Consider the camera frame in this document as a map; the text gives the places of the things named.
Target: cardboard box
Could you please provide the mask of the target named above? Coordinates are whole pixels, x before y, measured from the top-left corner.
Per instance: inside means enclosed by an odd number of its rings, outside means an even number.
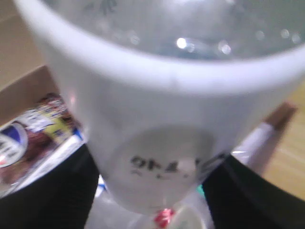
[[[0,91],[43,65],[44,60],[13,1],[0,0]]]

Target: clear plastic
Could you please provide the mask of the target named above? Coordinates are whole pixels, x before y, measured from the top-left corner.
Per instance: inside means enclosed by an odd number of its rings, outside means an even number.
[[[235,60],[303,42],[303,0],[44,0],[113,43],[158,55]]]

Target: red label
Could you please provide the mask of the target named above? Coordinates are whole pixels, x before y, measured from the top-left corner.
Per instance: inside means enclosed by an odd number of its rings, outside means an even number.
[[[171,222],[171,219],[175,211],[170,208],[166,208],[163,211],[160,211],[157,216],[154,218],[155,224],[158,226],[157,229],[165,229],[168,224]]]

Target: wooden floor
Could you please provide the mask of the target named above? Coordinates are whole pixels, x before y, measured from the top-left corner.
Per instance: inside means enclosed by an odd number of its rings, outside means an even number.
[[[293,93],[289,101],[294,102],[298,110],[272,155],[263,177],[305,200],[305,83]]]

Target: colorful packaging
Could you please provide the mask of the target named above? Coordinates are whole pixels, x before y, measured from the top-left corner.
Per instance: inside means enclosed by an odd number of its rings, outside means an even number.
[[[65,103],[55,94],[48,94],[0,129],[0,196],[76,132]]]

